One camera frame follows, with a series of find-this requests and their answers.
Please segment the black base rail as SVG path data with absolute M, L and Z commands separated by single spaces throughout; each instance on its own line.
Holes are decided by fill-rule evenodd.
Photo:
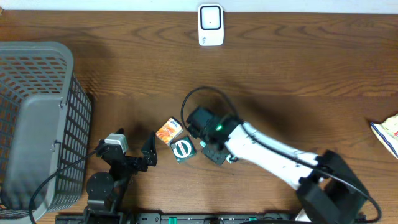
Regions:
M 294 220 L 293 215 L 288 213 L 254 213 L 254 214 L 160 214 L 160 213 L 137 213 L 130 215 L 58 215 L 56 224 L 72 223 L 132 223 L 132 224 L 204 224 L 224 223 L 235 224 L 258 220 Z

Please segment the green square box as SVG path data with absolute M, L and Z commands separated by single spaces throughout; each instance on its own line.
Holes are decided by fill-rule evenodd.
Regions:
M 188 136 L 174 141 L 170 147 L 176 158 L 176 161 L 179 164 L 195 156 L 197 153 L 191 139 Z

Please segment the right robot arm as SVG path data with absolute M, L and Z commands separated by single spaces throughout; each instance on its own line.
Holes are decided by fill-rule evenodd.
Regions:
M 359 213 L 369 192 L 333 151 L 322 155 L 288 146 L 258 131 L 237 116 L 190 115 L 189 133 L 205 143 L 209 157 L 220 153 L 251 162 L 295 190 L 303 206 L 296 223 L 364 223 Z

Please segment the orange tissue packet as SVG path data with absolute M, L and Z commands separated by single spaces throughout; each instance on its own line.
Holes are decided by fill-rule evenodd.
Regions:
M 167 122 L 155 133 L 155 135 L 166 145 L 183 132 L 182 125 L 174 118 L 169 118 Z

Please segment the yellow wet wipes pack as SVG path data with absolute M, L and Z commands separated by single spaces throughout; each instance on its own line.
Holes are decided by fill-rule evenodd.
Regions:
M 383 123 L 370 123 L 372 132 L 382 145 L 397 159 L 397 114 Z

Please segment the teal wet wipes pack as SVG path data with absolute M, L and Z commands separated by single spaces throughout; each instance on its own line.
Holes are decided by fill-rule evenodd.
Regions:
M 229 163 L 234 163 L 239 159 L 236 156 L 233 156 L 225 145 L 221 144 L 207 144 L 205 141 L 201 141 L 200 145 L 202 146 L 202 153 L 212 162 L 221 166 L 224 161 Z

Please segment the white barcode scanner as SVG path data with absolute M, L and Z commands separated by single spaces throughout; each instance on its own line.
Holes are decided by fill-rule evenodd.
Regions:
M 224 42 L 223 7 L 202 4 L 198 7 L 198 43 L 204 47 L 219 46 Z

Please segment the grey plastic shopping basket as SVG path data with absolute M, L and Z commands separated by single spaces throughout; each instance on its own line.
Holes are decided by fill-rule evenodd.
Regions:
M 58 42 L 1 43 L 1 222 L 71 207 L 83 190 L 92 107 Z

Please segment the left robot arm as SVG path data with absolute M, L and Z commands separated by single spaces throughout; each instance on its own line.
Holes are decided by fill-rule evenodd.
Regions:
M 129 149 L 124 130 L 111 133 L 102 139 L 95 148 L 96 156 L 109 166 L 107 172 L 93 174 L 86 183 L 87 206 L 83 213 L 83 223 L 132 223 L 134 216 L 121 210 L 121 203 L 131 184 L 132 176 L 146 172 L 157 165 L 155 132 L 141 148 L 142 157 L 126 154 Z

